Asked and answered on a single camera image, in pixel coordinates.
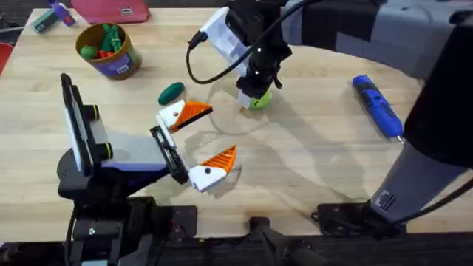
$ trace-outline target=green toy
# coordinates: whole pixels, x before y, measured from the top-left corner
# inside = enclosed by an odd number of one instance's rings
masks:
[[[271,102],[273,99],[273,93],[268,90],[262,97],[261,99],[251,99],[251,104],[248,109],[250,110],[260,110],[266,108],[268,104]]]
[[[84,59],[96,59],[98,54],[98,48],[90,45],[84,45],[79,51],[82,58]]]
[[[107,52],[118,52],[121,48],[121,40],[118,37],[118,27],[117,25],[104,24],[103,29],[105,30],[105,37],[103,37],[101,50]]]
[[[184,84],[182,82],[176,82],[168,86],[166,89],[161,92],[160,97],[157,99],[157,102],[160,105],[166,105],[171,103],[173,100],[176,100],[177,97],[183,92]]]

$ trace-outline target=black cable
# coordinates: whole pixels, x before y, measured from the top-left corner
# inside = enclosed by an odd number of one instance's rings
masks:
[[[430,205],[429,207],[426,207],[425,209],[422,209],[415,214],[411,214],[408,216],[405,216],[404,218],[398,219],[392,223],[390,223],[390,226],[396,226],[403,224],[405,222],[408,222],[412,219],[418,218],[420,216],[430,214],[433,211],[436,211],[437,209],[449,204],[450,202],[456,200],[459,196],[465,194],[468,190],[473,188],[473,178],[471,178],[468,182],[464,183],[461,187],[457,188],[455,191],[452,193],[446,195],[443,199],[438,200],[436,203]]]
[[[72,209],[71,218],[69,219],[69,225],[67,226],[66,232],[66,241],[64,242],[64,264],[69,266],[69,251],[72,238],[72,227],[74,226],[75,215],[77,212],[77,207],[74,204]]]
[[[160,263],[161,256],[163,255],[163,250],[164,250],[164,247],[166,246],[167,242],[168,242],[167,240],[163,240],[163,243],[162,243],[160,251],[159,251],[160,254],[157,257],[157,260],[156,260],[156,263],[154,263],[154,266],[157,266]]]
[[[201,42],[201,41],[204,41],[206,40],[206,35],[205,33],[202,33],[202,32],[198,32],[194,35],[194,37],[191,39],[191,41],[189,42],[189,47],[187,49],[187,53],[186,53],[186,66],[187,66],[187,72],[189,74],[189,76],[191,77],[191,79],[197,83],[197,84],[209,84],[209,83],[212,83],[214,81],[217,81],[219,80],[221,77],[227,75],[230,71],[232,71],[233,69],[235,69],[239,64],[241,64],[254,50],[256,50],[256,48],[258,48],[258,46],[261,44],[261,42],[263,41],[264,38],[266,38],[267,35],[269,35],[269,33],[274,29],[274,27],[276,27],[277,25],[281,24],[282,21],[284,21],[288,16],[292,15],[294,12],[296,12],[299,8],[307,5],[307,4],[313,4],[313,3],[316,3],[316,2],[319,2],[319,1],[323,1],[323,0],[302,0],[300,1],[299,3],[293,5],[288,11],[286,11],[284,14],[282,14],[282,16],[280,16],[277,20],[275,20],[275,22],[272,23],[272,25],[270,25],[264,32],[263,34],[260,35],[260,37],[258,37],[258,39],[254,42],[253,45],[251,45],[250,48],[248,48],[242,56],[240,56],[238,58],[238,60],[235,61],[235,63],[233,63],[232,65],[230,65],[229,67],[227,67],[227,69],[223,70],[221,73],[215,75],[214,77],[212,78],[209,78],[208,80],[205,80],[205,81],[200,81],[198,80],[197,78],[195,78],[194,74],[192,73],[192,69],[191,69],[191,63],[190,63],[190,55],[191,55],[191,51],[193,50],[193,48],[196,47],[196,45]]]

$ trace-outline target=pink case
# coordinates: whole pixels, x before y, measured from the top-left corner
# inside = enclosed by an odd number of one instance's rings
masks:
[[[149,17],[144,0],[72,0],[71,4],[90,24],[143,22]]]

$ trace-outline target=sticker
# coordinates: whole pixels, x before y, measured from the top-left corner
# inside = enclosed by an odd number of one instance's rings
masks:
[[[133,9],[131,7],[122,7],[120,8],[120,13],[122,16],[131,16],[133,15]]]
[[[133,60],[130,58],[128,53],[125,53],[121,58],[108,62],[105,64],[96,64],[94,67],[107,77],[113,77],[119,74],[123,74],[133,67]]]
[[[382,210],[387,211],[395,201],[396,197],[391,195],[391,193],[387,190],[384,190],[379,194],[378,199],[376,199],[375,201],[375,204],[379,206],[379,208],[381,208]]]
[[[45,27],[46,27],[46,26],[44,26],[44,24],[39,24],[39,25],[36,27],[36,29],[37,29],[38,31],[42,31],[42,30],[44,30]]]

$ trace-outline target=orange fin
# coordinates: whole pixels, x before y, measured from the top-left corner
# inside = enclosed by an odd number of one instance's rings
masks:
[[[201,163],[201,165],[222,168],[228,174],[235,162],[235,156],[237,155],[236,147],[237,146],[233,145],[229,149],[226,149],[220,152],[219,154],[213,156],[209,160],[206,160],[204,163]]]
[[[212,112],[212,106],[207,103],[188,102],[184,105],[179,117],[174,125],[171,126],[171,131],[176,132],[188,124],[196,121],[204,115]]]

